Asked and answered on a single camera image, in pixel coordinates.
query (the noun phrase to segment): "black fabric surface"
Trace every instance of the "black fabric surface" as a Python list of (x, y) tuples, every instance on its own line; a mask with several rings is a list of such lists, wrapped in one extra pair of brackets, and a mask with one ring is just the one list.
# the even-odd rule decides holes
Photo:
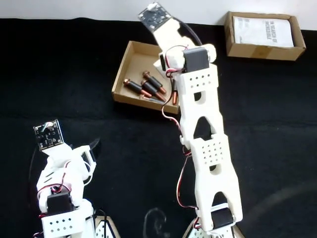
[[(110, 93), (128, 41), (155, 44), (152, 35), (141, 23), (88, 19), (1, 19), (0, 26), (2, 236), (41, 231), (26, 196), (32, 126), (59, 119), (69, 144), (101, 138), (84, 197), (106, 210), (121, 237), (142, 237), (144, 216), (157, 207), (167, 216), (165, 231), (180, 238), (195, 213), (175, 199), (184, 161), (177, 128), (159, 112), (113, 102)], [(217, 50), (220, 110), (244, 211), (240, 229), (247, 238), (316, 237), (317, 33), (303, 31), (308, 50), (297, 62), (282, 62), (228, 58), (223, 27), (193, 29)], [(33, 187), (44, 165), (37, 153)], [(194, 203), (194, 184), (190, 162), (184, 203)]]

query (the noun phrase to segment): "brown cardboard box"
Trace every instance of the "brown cardboard box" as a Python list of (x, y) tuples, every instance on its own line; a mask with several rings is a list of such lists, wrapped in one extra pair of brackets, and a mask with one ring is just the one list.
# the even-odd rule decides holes
[[(294, 47), (259, 46), (252, 44), (239, 44), (234, 41), (233, 16), (248, 18), (273, 18), (285, 19), (291, 24)], [(301, 29), (295, 16), (285, 14), (259, 14), (246, 12), (228, 12), (224, 24), (226, 35), (227, 55), (233, 57), (258, 58), (270, 60), (293, 60), (295, 61), (305, 50), (306, 45)]]
[[(125, 78), (130, 78), (132, 81), (140, 84), (143, 79), (142, 73), (147, 70), (161, 82), (166, 89), (166, 95), (164, 95), (164, 97), (168, 99), (171, 93), (170, 80), (164, 79), (153, 66), (153, 63), (159, 59), (160, 52), (161, 50), (158, 46), (135, 41), (128, 43), (111, 91), (115, 101), (161, 110), (162, 104), (140, 99), (138, 94), (123, 86), (123, 80)], [(178, 105), (174, 106), (172, 101), (170, 101), (164, 107), (164, 111), (178, 114), (178, 108)]]

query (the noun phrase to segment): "white robotic arm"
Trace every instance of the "white robotic arm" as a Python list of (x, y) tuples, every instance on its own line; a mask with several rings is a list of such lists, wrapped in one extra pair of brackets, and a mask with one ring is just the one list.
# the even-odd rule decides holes
[(96, 168), (91, 146), (72, 149), (64, 143), (57, 120), (33, 128), (40, 151), (49, 156), (37, 183), (44, 237), (102, 237), (111, 228), (103, 222), (95, 230), (93, 207), (83, 199), (84, 186)]
[[(232, 237), (231, 226), (242, 220), (242, 207), (237, 175), (231, 163), (228, 138), (224, 134), (218, 105), (217, 67), (213, 45), (195, 46), (178, 33), (179, 20), (170, 16), (157, 2), (139, 14), (139, 19), (153, 33), (162, 49), (154, 65), (166, 78), (168, 70), (176, 70), (181, 109), (181, 143), (191, 150), (195, 173), (196, 213), (208, 235)], [(207, 136), (196, 135), (201, 121), (207, 122)], [(214, 197), (222, 192), (226, 202), (214, 205)]]

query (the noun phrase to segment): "cardboard tray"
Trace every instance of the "cardboard tray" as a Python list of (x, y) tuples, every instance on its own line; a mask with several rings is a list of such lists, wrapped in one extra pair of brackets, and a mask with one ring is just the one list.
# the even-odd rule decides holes
[[(233, 16), (247, 18), (273, 18), (288, 20), (291, 25), (294, 47), (259, 46), (252, 44), (235, 43), (233, 31)], [(295, 16), (286, 14), (259, 14), (248, 12), (228, 12), (224, 24), (226, 35), (227, 55), (232, 57), (270, 59), (270, 60), (296, 60), (305, 50), (306, 45)]]
[[(144, 108), (161, 110), (162, 104), (140, 99), (137, 93), (131, 91), (123, 85), (123, 80), (125, 78), (129, 78), (140, 84), (143, 79), (142, 73), (147, 70), (152, 76), (161, 82), (166, 90), (166, 95), (164, 95), (164, 97), (168, 99), (171, 93), (170, 80), (163, 78), (153, 66), (153, 64), (159, 59), (159, 53), (161, 53), (161, 50), (155, 45), (135, 41), (130, 41), (128, 43), (111, 91), (115, 101)], [(178, 104), (174, 106), (172, 101), (164, 107), (165, 112), (174, 114), (178, 114), (178, 109)]]

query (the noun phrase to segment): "mounting hole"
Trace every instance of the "mounting hole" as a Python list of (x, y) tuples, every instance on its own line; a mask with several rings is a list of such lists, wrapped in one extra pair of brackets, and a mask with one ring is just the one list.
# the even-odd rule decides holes
[(209, 171), (214, 171), (216, 169), (216, 165), (209, 166)]

